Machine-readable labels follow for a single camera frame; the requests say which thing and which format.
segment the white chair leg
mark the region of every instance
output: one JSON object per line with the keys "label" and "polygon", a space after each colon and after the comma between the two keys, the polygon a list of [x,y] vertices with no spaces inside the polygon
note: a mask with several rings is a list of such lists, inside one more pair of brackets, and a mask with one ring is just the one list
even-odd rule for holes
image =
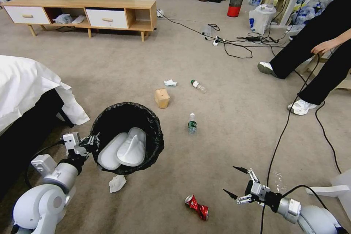
{"label": "white chair leg", "polygon": [[[329,187],[319,187],[314,186],[311,187],[313,191],[316,192],[319,196],[328,196],[328,197],[338,197],[344,193],[351,192],[351,189],[347,185],[339,185],[339,186],[329,186]],[[313,195],[312,191],[306,188],[307,194]]]}

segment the black trash bin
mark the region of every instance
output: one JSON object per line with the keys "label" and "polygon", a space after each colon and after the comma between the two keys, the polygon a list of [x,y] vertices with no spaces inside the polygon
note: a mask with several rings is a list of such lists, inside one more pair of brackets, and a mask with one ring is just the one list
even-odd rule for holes
{"label": "black trash bin", "polygon": [[119,133],[128,132],[138,127],[146,134],[146,153],[144,162],[135,167],[121,165],[116,170],[103,171],[115,174],[131,174],[144,170],[153,165],[164,146],[160,120],[151,110],[134,102],[122,102],[107,107],[94,121],[90,136],[96,135],[99,139],[98,151],[93,152],[95,163],[98,164],[98,155],[102,149]]}

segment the white bed sheet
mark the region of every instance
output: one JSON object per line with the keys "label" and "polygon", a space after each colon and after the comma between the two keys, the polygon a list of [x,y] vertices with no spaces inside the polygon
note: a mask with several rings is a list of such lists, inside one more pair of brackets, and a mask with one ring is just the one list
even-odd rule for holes
{"label": "white bed sheet", "polygon": [[77,103],[72,88],[43,64],[29,58],[0,55],[0,131],[23,115],[48,90],[55,89],[62,107],[74,124],[89,117]]}

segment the carpet floor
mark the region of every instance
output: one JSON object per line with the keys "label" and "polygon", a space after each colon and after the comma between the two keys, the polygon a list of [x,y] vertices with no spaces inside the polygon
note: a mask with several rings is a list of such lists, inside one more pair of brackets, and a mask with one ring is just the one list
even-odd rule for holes
{"label": "carpet floor", "polygon": [[[230,18],[226,15],[226,1],[156,1],[166,16],[180,19],[176,22],[195,30],[214,23],[220,27],[216,34],[230,40],[250,31],[248,11],[253,7],[247,3],[243,3],[239,17]],[[259,233],[262,207],[237,206],[222,188],[244,195],[249,177],[234,170],[233,165],[253,168],[260,180],[266,181],[273,150],[287,119],[286,106],[302,86],[296,74],[278,80],[257,70],[259,61],[273,58],[269,48],[252,48],[250,59],[230,57],[222,44],[213,47],[212,42],[195,32],[165,19],[158,21],[157,30],[145,42],[137,33],[93,32],[89,39],[83,31],[44,32],[39,26],[34,29],[37,37],[31,36],[27,26],[13,24],[0,10],[1,54],[28,57],[46,65],[73,87],[77,101],[91,118],[72,129],[56,129],[46,145],[69,131],[78,131],[81,137],[88,135],[101,111],[125,101],[154,111],[165,141],[157,162],[147,170],[126,176],[126,185],[113,194],[109,193],[109,181],[114,175],[99,171],[89,158],[77,178],[77,192],[66,216],[57,225],[57,234]],[[273,37],[282,34],[282,30],[272,30]],[[226,48],[232,55],[250,56],[244,48]],[[159,109],[154,90],[164,87],[163,81],[169,79],[177,81],[178,86],[167,88],[169,106]],[[198,80],[208,92],[195,90],[191,79]],[[189,135],[186,125],[192,112],[198,130]],[[331,92],[319,117],[334,145],[340,168],[346,171],[351,158],[350,92]],[[56,161],[65,156],[62,147],[50,153]],[[336,175],[332,151],[314,110],[306,116],[292,115],[273,163],[269,186],[274,191],[278,186],[281,192],[299,184],[330,186],[330,178]],[[39,183],[34,172],[30,179],[33,184]],[[10,232],[12,207],[25,191],[23,179],[19,178],[0,202],[2,233]],[[184,205],[189,194],[209,207],[207,222]],[[304,189],[290,196],[303,205],[320,206]],[[329,197],[322,200],[340,223],[351,229],[339,201]],[[264,233],[302,232],[298,225],[267,209]]]}

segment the plastic water bottle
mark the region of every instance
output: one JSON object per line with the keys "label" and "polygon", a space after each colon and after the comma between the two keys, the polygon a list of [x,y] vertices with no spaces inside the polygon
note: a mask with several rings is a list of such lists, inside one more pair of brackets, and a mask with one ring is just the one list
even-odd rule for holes
{"label": "plastic water bottle", "polygon": [[190,119],[189,119],[189,122],[188,122],[188,132],[189,132],[189,134],[194,134],[196,132],[196,126],[197,126],[197,123],[195,121],[195,114],[191,113],[190,114]]}
{"label": "plastic water bottle", "polygon": [[206,93],[206,88],[202,86],[199,82],[196,80],[191,80],[190,83],[198,90],[202,91],[203,93]]}

